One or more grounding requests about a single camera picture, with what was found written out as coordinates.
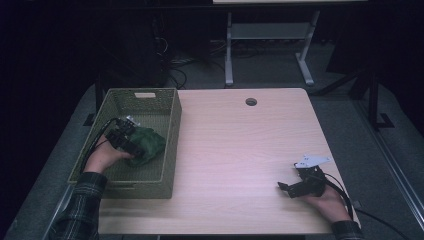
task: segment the green object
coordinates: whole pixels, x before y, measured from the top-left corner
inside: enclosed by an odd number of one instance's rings
[[[131,135],[130,141],[145,151],[143,156],[128,159],[127,164],[130,167],[139,167],[150,162],[161,154],[166,147],[165,138],[151,128],[137,127],[136,131]]]

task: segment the metal stand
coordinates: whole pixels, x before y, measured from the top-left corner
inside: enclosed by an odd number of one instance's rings
[[[83,126],[93,126],[94,119],[96,118],[96,114],[99,112],[100,107],[102,106],[104,93],[103,93],[103,89],[102,89],[102,86],[101,86],[100,76],[96,79],[96,81],[94,83],[94,92],[95,92],[95,95],[96,95],[96,112],[90,113],[87,116]]]
[[[296,53],[306,85],[314,85],[311,73],[305,62],[311,45],[316,23],[320,12],[315,11],[310,22],[306,23],[232,23],[231,12],[227,21],[227,54],[225,56],[225,84],[232,86],[233,67],[231,62],[231,41],[233,39],[304,39],[305,45],[300,53]]]
[[[383,122],[378,122],[378,82],[375,72],[370,69],[356,70],[319,91],[309,93],[309,96],[323,96],[353,79],[356,80],[349,91],[349,96],[353,100],[362,99],[369,89],[368,120],[374,129],[378,131],[379,128],[393,128],[392,121],[385,113],[380,114]]]

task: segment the person's left hand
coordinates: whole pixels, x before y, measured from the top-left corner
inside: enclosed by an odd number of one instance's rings
[[[87,160],[84,172],[103,173],[119,159],[133,157],[134,156],[127,152],[116,150],[106,137],[102,135],[97,142],[96,149]]]
[[[299,198],[315,207],[330,223],[352,220],[340,194],[328,185],[321,197],[306,195]]]

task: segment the wooden table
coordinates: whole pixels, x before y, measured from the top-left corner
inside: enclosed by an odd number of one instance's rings
[[[215,4],[249,4],[249,3],[323,3],[323,2],[354,2],[367,0],[213,0]]]
[[[172,199],[103,199],[100,233],[316,234],[311,207],[280,191],[293,163],[331,152],[303,89],[179,91],[183,109]],[[256,106],[246,99],[254,98]],[[331,161],[321,165],[339,180]]]

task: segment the plaid sleeve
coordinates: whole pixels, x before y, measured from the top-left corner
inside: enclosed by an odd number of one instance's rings
[[[50,239],[98,239],[99,205],[107,178],[99,173],[81,174],[68,206],[54,222]]]
[[[340,221],[331,225],[337,240],[363,240],[365,239],[357,222]]]

